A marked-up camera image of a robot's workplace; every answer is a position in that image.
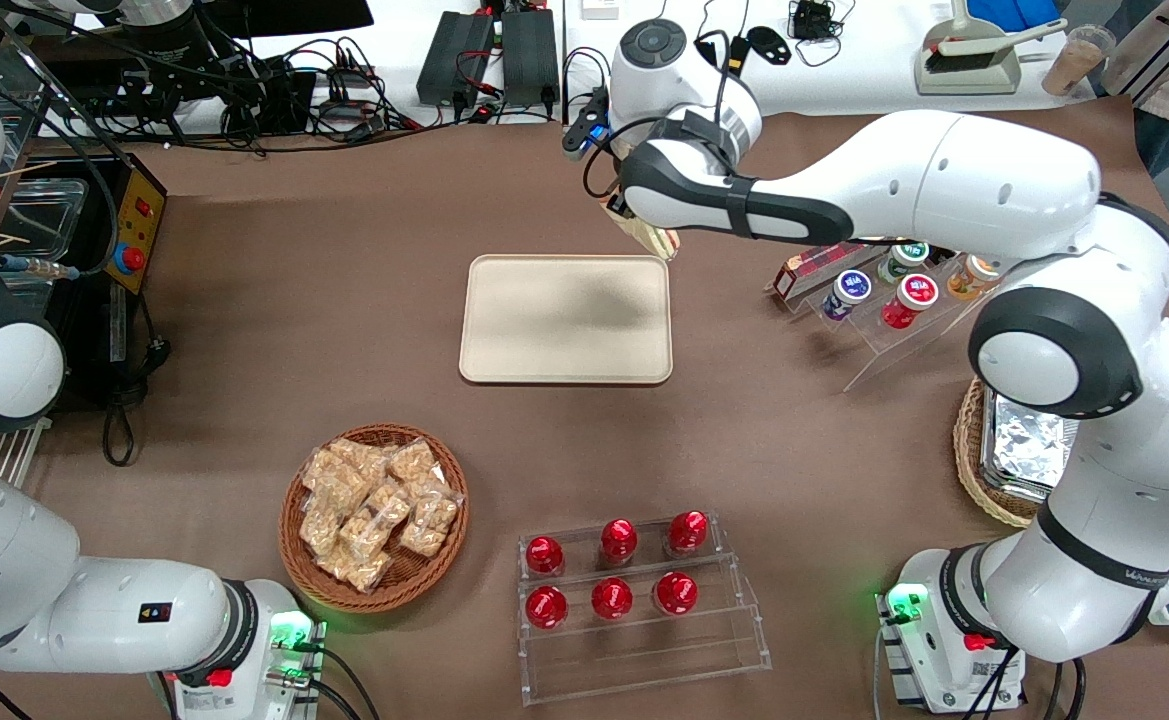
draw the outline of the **brown tablecloth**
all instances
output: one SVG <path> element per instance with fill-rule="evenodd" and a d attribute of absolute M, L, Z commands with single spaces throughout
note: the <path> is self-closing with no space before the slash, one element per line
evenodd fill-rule
<path fill-rule="evenodd" d="M 1165 216 L 1123 101 L 1008 117 L 1091 147 L 1108 191 Z M 770 118 L 743 168 L 791 173 L 867 122 Z M 670 381 L 465 383 L 456 364 L 471 259 L 639 251 L 580 191 L 558 137 L 447 129 L 268 160 L 144 150 L 178 196 L 148 288 L 174 355 L 134 415 L 144 451 L 132 469 L 109 468 L 99 416 L 67 416 L 46 436 L 32 494 L 76 525 L 84 553 L 286 582 L 277 511 L 296 466 L 347 428 L 403 421 L 459 456 L 473 524 L 450 575 L 415 605 L 327 616 L 332 648 L 383 719 L 871 716 L 872 593 L 914 552 L 1010 532 L 955 479 L 964 333 L 843 395 L 863 356 L 762 292 L 793 247 L 689 233 L 670 266 Z M 517 536 L 689 507 L 720 512 L 775 669 L 521 709 Z M 1086 716 L 1169 716 L 1169 629 L 1087 662 Z M 1005 716 L 1039 716 L 1050 680 L 1035 664 L 1031 706 Z M 0 674 L 0 685 L 39 719 L 162 716 L 134 676 Z M 886 715 L 920 716 L 892 705 L 888 681 L 884 691 Z"/>

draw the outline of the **clear acrylic stand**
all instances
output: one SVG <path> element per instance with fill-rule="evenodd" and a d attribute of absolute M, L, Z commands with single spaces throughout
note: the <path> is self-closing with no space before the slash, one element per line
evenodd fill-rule
<path fill-rule="evenodd" d="M 562 546 L 566 572 L 558 579 L 530 573 L 526 546 L 534 538 L 521 538 L 517 656 L 523 706 L 772 669 L 758 597 L 715 515 L 710 514 L 708 541 L 699 552 L 676 560 L 667 559 L 662 542 L 671 520 L 636 525 L 638 549 L 620 569 L 599 563 L 602 527 L 546 533 Z M 663 615 L 651 598 L 653 584 L 673 570 L 699 584 L 694 610 L 677 618 Z M 632 610 L 624 618 L 594 614 L 593 587 L 602 579 L 622 579 L 632 589 Z M 569 603 L 566 619 L 551 630 L 530 624 L 523 610 L 526 596 L 542 586 L 555 587 Z"/>
<path fill-rule="evenodd" d="M 823 327 L 828 328 L 828 332 L 841 333 L 843 335 L 858 335 L 859 340 L 873 354 L 872 359 L 867 364 L 864 364 L 863 369 L 859 369 L 859 373 L 852 378 L 852 381 L 846 383 L 843 392 L 850 392 L 863 379 L 869 379 L 881 373 L 881 371 L 890 368 L 891 365 L 899 364 L 906 356 L 913 355 L 914 352 L 945 337 L 956 324 L 961 323 L 983 304 L 988 293 L 981 295 L 974 300 L 962 302 L 950 296 L 948 288 L 946 288 L 949 275 L 959 269 L 959 264 L 962 261 L 962 256 L 959 255 L 957 258 L 948 259 L 940 265 L 924 270 L 924 275 L 927 275 L 927 277 L 931 277 L 939 284 L 940 296 L 935 300 L 935 305 L 932 305 L 931 310 L 924 311 L 924 313 L 918 316 L 907 328 L 892 328 L 881 321 L 881 306 L 885 306 L 892 297 L 895 297 L 895 286 L 892 286 L 892 284 L 890 286 L 881 282 L 877 277 L 877 272 L 869 275 L 873 279 L 873 293 L 867 300 L 855 307 L 853 313 L 844 320 L 830 320 L 826 314 L 823 314 L 822 305 L 828 288 L 822 288 L 819 291 L 807 296 L 807 310 L 812 311 Z"/>

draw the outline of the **dustpan and brush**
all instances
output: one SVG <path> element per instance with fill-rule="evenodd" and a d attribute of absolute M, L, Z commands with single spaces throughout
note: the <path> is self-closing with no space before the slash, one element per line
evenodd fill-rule
<path fill-rule="evenodd" d="M 1063 18 L 1007 35 L 973 18 L 967 0 L 953 0 L 953 19 L 932 27 L 918 54 L 914 77 L 921 95 L 1010 95 L 1019 86 L 1015 47 L 1068 27 Z"/>

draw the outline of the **round wicker basket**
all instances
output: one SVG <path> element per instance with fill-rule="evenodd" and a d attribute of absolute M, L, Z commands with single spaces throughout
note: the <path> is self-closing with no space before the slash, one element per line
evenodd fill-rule
<path fill-rule="evenodd" d="M 962 397 L 959 422 L 953 427 L 953 454 L 959 462 L 959 479 L 976 505 L 1015 528 L 1026 528 L 1037 515 L 1038 505 L 1032 501 L 988 487 L 980 470 L 981 442 L 983 438 L 983 383 L 980 378 L 971 381 L 967 396 Z"/>
<path fill-rule="evenodd" d="M 466 498 L 459 506 L 459 515 L 455 519 L 450 536 L 442 544 L 442 551 L 438 551 L 436 556 L 423 558 L 397 546 L 396 538 L 402 532 L 401 528 L 397 528 L 388 542 L 388 553 L 393 556 L 388 573 L 383 575 L 373 591 L 360 593 L 352 584 L 325 574 L 313 561 L 307 544 L 300 539 L 300 522 L 304 521 L 302 507 L 304 507 L 309 491 L 304 484 L 300 484 L 299 471 L 291 480 L 291 487 L 286 491 L 286 500 L 282 503 L 282 518 L 278 527 L 282 562 L 286 565 L 291 582 L 296 583 L 296 587 L 299 587 L 309 597 L 323 605 L 333 607 L 336 610 L 372 614 L 397 609 L 437 584 L 442 575 L 447 574 L 447 569 L 451 568 L 456 556 L 459 555 L 459 547 L 464 544 L 469 531 L 469 487 L 464 483 L 464 471 L 459 469 L 455 455 L 451 455 L 451 451 L 442 445 L 442 441 L 410 425 L 364 425 L 351 429 L 341 434 L 340 437 L 373 446 L 406 445 L 415 438 L 424 438 L 429 448 L 433 449 L 433 455 L 442 465 L 442 473 L 447 476 L 448 486 L 457 489 Z"/>

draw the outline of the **beige tray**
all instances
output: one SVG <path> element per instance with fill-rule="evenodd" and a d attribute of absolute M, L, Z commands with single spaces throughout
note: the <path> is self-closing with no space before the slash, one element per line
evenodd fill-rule
<path fill-rule="evenodd" d="M 476 383 L 653 385 L 672 374 L 667 265 L 638 255 L 483 255 L 459 373 Z"/>

